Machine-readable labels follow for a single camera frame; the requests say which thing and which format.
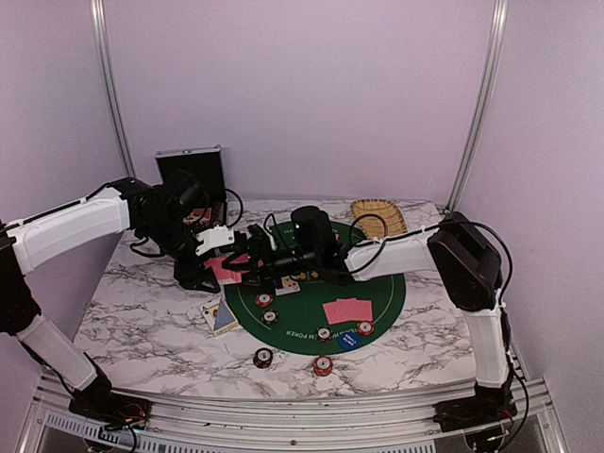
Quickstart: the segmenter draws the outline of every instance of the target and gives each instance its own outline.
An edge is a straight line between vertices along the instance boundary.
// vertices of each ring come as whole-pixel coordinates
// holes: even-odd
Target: purple wall
[[[0,2],[0,216],[53,208],[122,175],[92,37],[90,5]],[[42,310],[73,336],[115,238],[27,278]],[[0,335],[0,449],[13,451],[40,369]]]
[[[244,194],[446,200],[493,2],[106,3],[141,178],[158,150],[221,143]]]
[[[573,453],[604,445],[604,6],[512,2],[462,202],[508,242],[512,328]]]

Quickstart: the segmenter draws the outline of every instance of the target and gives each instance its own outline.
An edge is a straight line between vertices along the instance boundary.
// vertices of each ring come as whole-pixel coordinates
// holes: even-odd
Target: marble table
[[[332,220],[350,223],[349,202],[245,201],[237,228],[261,224],[269,212],[289,220],[314,204]],[[231,206],[236,214],[236,203]],[[399,201],[416,229],[441,218],[432,203]],[[311,356],[276,351],[269,369],[256,368],[264,344],[242,327],[214,337],[199,308],[215,295],[181,289],[169,258],[146,259],[128,246],[127,232],[103,275],[75,344],[122,389],[221,398],[306,398],[361,395],[426,387],[474,378],[469,333],[435,272],[406,274],[407,296],[392,328],[368,346],[335,356],[328,377],[312,372]]]

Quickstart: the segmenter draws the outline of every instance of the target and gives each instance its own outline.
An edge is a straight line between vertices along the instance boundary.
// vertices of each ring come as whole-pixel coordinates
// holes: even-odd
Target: aluminum frame
[[[476,157],[482,125],[489,107],[489,101],[493,94],[497,69],[499,67],[499,61],[501,60],[501,49],[503,47],[504,32],[508,20],[509,3],[509,0],[495,0],[491,34],[489,35],[489,44],[487,47],[487,55],[484,60],[484,69],[482,71],[478,99],[463,154],[461,155],[460,167],[455,176],[451,194],[446,202],[447,210],[456,210],[459,206],[461,197],[463,196],[463,190],[465,189],[468,177],[470,176],[472,163]]]
[[[113,75],[113,65],[111,63],[111,52],[109,49],[109,36],[107,24],[105,22],[105,2],[104,0],[91,0],[92,27],[94,28],[94,37],[96,40],[99,62],[101,64],[101,73],[105,83],[105,94],[109,103],[109,113],[113,123],[113,131],[117,141],[120,159],[124,166],[127,176],[136,177],[130,146],[126,136],[126,128],[122,119],[120,103],[118,101],[117,89],[115,87],[115,77]]]
[[[512,386],[519,413],[526,401],[521,386]],[[313,451],[382,453],[431,445],[444,437],[496,426],[442,433],[433,422],[433,404],[474,392],[474,381],[385,394],[310,399],[232,399],[187,397],[120,391],[151,400],[147,430],[139,431],[138,451]],[[548,453],[566,453],[548,389],[543,379],[528,383],[531,416],[540,424]],[[27,415],[17,451],[35,453],[46,427],[97,440],[100,423],[67,411],[70,396],[58,378],[46,373]],[[128,432],[111,433],[108,444],[129,447]]]

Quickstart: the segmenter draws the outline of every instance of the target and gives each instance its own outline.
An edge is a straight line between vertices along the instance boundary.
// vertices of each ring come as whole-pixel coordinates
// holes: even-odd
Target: round green mat
[[[333,229],[341,240],[347,240],[348,225],[332,222]],[[279,225],[282,232],[288,230],[287,224]],[[353,237],[363,237],[355,231]],[[348,322],[335,326],[327,323],[323,304],[336,299],[356,297],[359,300],[371,300],[373,305],[375,332],[367,337],[361,336],[361,347],[375,341],[394,323],[403,310],[405,302],[405,278],[403,275],[375,278],[350,286],[330,285],[323,281],[312,280],[298,282],[300,291],[293,294],[278,295],[268,309],[256,305],[257,290],[229,285],[225,287],[226,302],[237,316],[239,323],[262,342],[277,349],[295,354],[310,356],[334,355],[347,352],[340,347],[338,337],[346,332],[356,332],[357,323]],[[265,310],[275,310],[279,319],[272,326],[264,325],[260,317]],[[319,327],[330,327],[334,338],[329,343],[321,343],[316,338]]]

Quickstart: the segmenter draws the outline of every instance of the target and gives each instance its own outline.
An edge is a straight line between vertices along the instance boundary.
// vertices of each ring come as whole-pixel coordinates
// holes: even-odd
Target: wire
[[[407,239],[411,236],[416,236],[418,234],[422,234],[426,231],[431,231],[433,229],[437,229],[440,227],[446,227],[448,225],[471,225],[473,227],[478,227],[481,229],[484,229],[485,231],[488,231],[501,245],[501,248],[503,248],[503,251],[506,255],[506,259],[508,261],[508,276],[506,278],[505,283],[503,284],[503,286],[501,287],[501,296],[500,298],[503,298],[503,294],[506,292],[506,290],[508,289],[508,286],[510,285],[510,281],[512,281],[512,273],[513,273],[513,262],[512,262],[512,254],[510,253],[510,249],[508,248],[508,246],[506,245],[506,243],[503,241],[503,239],[501,239],[501,237],[490,227],[487,225],[484,225],[480,222],[473,222],[471,220],[444,220],[438,224],[434,224],[431,226],[428,226],[426,228],[423,229],[415,229],[414,231],[410,231],[409,233],[405,233],[405,234],[401,234],[399,236],[392,236],[390,238],[386,238],[384,239],[385,242],[392,242],[392,241],[398,241],[401,239]]]
[[[195,220],[193,222],[193,224],[198,224],[200,223],[202,220],[204,220],[204,217],[206,216],[206,212],[208,211],[208,207],[210,206],[210,194],[208,193],[208,191],[204,191],[204,211],[199,214],[199,218],[197,220]]]
[[[511,424],[510,424],[510,431],[512,431],[513,426],[515,425],[516,422],[514,421],[512,415],[510,414],[509,411],[503,411],[503,413],[505,413],[506,417],[508,417],[508,420],[510,420],[510,422],[511,422]]]
[[[373,212],[367,212],[366,214],[360,215],[359,217],[357,217],[354,222],[352,224],[350,224],[350,228],[348,229],[348,243],[352,246],[354,246],[354,244],[352,243],[352,232],[354,230],[355,225],[361,221],[362,219],[366,219],[367,217],[374,217],[376,219],[378,219],[381,224],[384,226],[384,238],[386,238],[388,236],[388,224],[386,223],[386,221],[383,219],[383,217],[380,217],[377,214],[374,214]]]
[[[63,386],[63,388],[65,389],[65,391],[72,398],[76,398],[76,393],[67,386],[67,384],[65,383],[65,380],[63,379],[63,376],[61,376],[59,373],[57,373],[57,371],[55,371],[55,374],[59,377],[60,383]],[[137,406],[139,408],[139,411],[141,412],[141,415],[144,416],[144,411],[143,411],[143,408],[141,406],[139,406],[138,404],[135,404],[135,403],[131,403],[131,404],[128,404],[126,407],[129,407],[129,406]],[[130,451],[128,453],[134,453],[136,451],[136,446],[137,446],[137,443],[138,443],[136,432],[134,432],[134,428],[125,419],[122,419],[122,418],[117,417],[115,415],[108,415],[106,413],[98,413],[97,412],[96,415],[98,417],[111,418],[113,420],[117,420],[117,421],[120,422],[121,427],[127,427],[130,430],[130,432],[132,433],[132,442],[133,442],[132,448],[130,449]]]
[[[235,222],[233,222],[232,224],[225,225],[225,227],[227,227],[227,228],[233,228],[234,226],[236,226],[237,224],[239,224],[240,220],[242,220],[242,217],[243,217],[243,200],[242,200],[242,198],[240,197],[240,195],[238,193],[236,193],[232,189],[229,189],[228,187],[210,187],[209,189],[207,189],[205,191],[206,195],[208,196],[208,198],[210,198],[210,191],[215,190],[215,189],[219,189],[221,191],[225,191],[225,192],[231,193],[233,196],[235,196],[235,198],[237,198],[237,201],[239,202],[239,215],[237,216],[237,219],[235,219]]]
[[[518,436],[518,434],[520,434],[520,431],[522,430],[525,423],[527,422],[527,419],[529,418],[529,407],[530,407],[529,389],[527,389],[527,384],[525,384],[524,380],[522,380],[522,378],[520,376],[518,376],[518,373],[516,372],[516,370],[512,369],[512,373],[513,373],[514,377],[518,380],[518,382],[520,382],[522,391],[525,393],[525,399],[527,401],[527,405],[525,407],[525,414],[522,417],[522,421],[520,422],[518,429],[514,432],[514,434],[512,434],[510,436],[510,439],[508,439],[506,441],[506,443],[503,444],[501,446],[501,448],[499,448],[499,451],[503,451],[505,448],[507,448],[513,442],[513,440]]]
[[[91,198],[98,195],[103,189],[106,189],[107,187],[109,187],[109,185],[110,185],[110,183],[106,182],[105,184],[100,186],[98,189],[94,190],[94,192],[91,192],[90,194],[86,195],[85,200],[89,201]],[[66,210],[68,208],[72,208],[73,206],[77,206],[77,205],[81,205],[81,204],[82,204],[81,200],[74,200],[74,201],[70,201],[69,203],[66,203],[64,205],[57,206],[56,208],[52,208],[51,210],[45,210],[44,212],[40,212],[39,214],[32,215],[31,217],[27,217],[26,219],[24,219],[20,222],[14,223],[14,224],[6,225],[6,226],[2,226],[0,224],[0,234],[5,233],[7,231],[11,231],[12,229],[21,227],[23,225],[31,224],[32,222],[42,219],[43,217],[46,217],[47,215],[54,214],[56,212],[60,212],[62,210]]]
[[[374,263],[374,261],[378,259],[379,255],[381,254],[381,252],[384,250],[385,247],[386,247],[386,241],[382,241],[381,246],[379,247],[377,252],[374,254],[374,256],[371,257],[371,259],[369,261],[367,261],[363,266],[361,266],[358,269],[354,269],[352,271],[336,271],[336,270],[332,270],[332,269],[327,269],[325,267],[317,266],[316,264],[314,264],[313,262],[310,262],[308,260],[301,260],[300,258],[296,258],[296,259],[301,262],[304,262],[313,271],[329,272],[329,273],[335,274],[337,276],[354,276],[355,274],[358,274],[359,272],[364,271],[369,266],[371,266]]]
[[[270,219],[270,218],[273,219],[273,227],[275,227],[275,231],[277,232],[278,239],[273,234],[273,232],[269,229],[269,227],[266,225],[266,223],[268,222],[268,219]],[[272,212],[270,214],[268,214],[266,217],[264,217],[264,222],[262,223],[262,227],[264,228],[264,231],[266,231],[268,234],[270,234],[273,237],[273,239],[275,240],[275,242],[278,241],[277,244],[280,243],[281,245],[283,245],[283,247],[285,247],[286,250],[288,250],[290,248],[287,245],[287,243],[285,242],[285,238],[281,234],[281,230],[279,229],[279,226],[277,224],[277,219],[275,218],[275,215]]]
[[[239,224],[239,221],[242,220],[243,217],[243,200],[242,198],[239,196],[238,193],[236,193],[235,191],[225,187],[225,192],[229,192],[231,194],[233,194],[235,196],[235,198],[237,198],[237,201],[239,201],[239,215],[237,216],[237,219],[235,219],[235,222],[233,222],[230,225],[226,225],[227,228],[233,228],[234,226],[236,226],[237,224]]]
[[[146,253],[146,252],[142,252],[141,250],[139,250],[137,248],[137,247],[140,247],[141,245],[145,245],[148,242],[149,242],[149,238],[147,237],[147,238],[144,238],[139,243],[131,243],[130,244],[130,250],[132,250],[137,255],[140,255],[140,256],[145,257],[145,258],[161,258],[161,257],[165,257],[166,256],[166,252],[164,252],[163,250],[160,250],[159,253]]]

